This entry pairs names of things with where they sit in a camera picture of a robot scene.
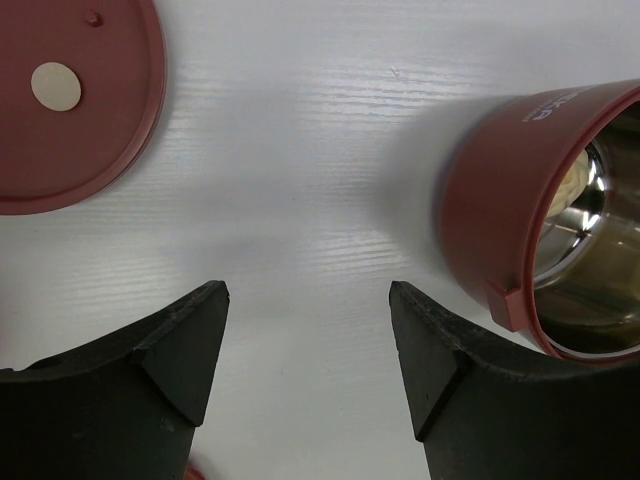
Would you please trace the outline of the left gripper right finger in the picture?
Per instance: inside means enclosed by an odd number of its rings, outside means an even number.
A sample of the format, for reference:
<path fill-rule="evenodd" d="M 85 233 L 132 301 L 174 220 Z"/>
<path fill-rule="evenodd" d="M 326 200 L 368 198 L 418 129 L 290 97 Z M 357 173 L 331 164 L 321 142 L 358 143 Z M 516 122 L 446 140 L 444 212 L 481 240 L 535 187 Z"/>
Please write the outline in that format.
<path fill-rule="evenodd" d="M 414 436 L 434 479 L 635 479 L 639 365 L 547 356 L 389 291 Z"/>

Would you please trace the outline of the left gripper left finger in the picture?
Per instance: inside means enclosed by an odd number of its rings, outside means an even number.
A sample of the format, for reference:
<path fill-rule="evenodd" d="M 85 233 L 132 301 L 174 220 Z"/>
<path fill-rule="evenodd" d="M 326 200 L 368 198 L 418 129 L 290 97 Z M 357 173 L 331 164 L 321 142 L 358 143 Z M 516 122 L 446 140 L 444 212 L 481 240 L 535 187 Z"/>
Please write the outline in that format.
<path fill-rule="evenodd" d="M 1 373 L 5 479 L 181 479 L 229 309 L 210 281 L 82 346 Z"/>

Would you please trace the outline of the red steel lunch bowl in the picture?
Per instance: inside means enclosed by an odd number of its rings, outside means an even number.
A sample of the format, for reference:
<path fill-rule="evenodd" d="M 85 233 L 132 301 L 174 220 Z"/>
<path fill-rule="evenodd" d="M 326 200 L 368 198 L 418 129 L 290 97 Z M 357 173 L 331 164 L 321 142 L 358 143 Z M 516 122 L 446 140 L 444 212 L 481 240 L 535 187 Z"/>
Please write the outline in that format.
<path fill-rule="evenodd" d="M 583 193 L 546 217 L 576 157 Z M 639 355 L 639 83 L 511 100 L 457 150 L 439 245 L 458 284 L 500 327 L 550 355 L 604 364 Z"/>

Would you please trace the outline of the toy bun back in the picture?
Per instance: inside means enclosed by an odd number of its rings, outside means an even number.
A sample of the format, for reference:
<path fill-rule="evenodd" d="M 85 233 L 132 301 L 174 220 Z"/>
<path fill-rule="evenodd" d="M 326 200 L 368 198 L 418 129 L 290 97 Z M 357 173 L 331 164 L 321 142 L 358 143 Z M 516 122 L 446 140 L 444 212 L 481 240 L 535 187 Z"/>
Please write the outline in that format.
<path fill-rule="evenodd" d="M 589 155 L 583 150 L 575 159 L 558 187 L 546 217 L 559 215 L 583 193 L 589 181 Z"/>

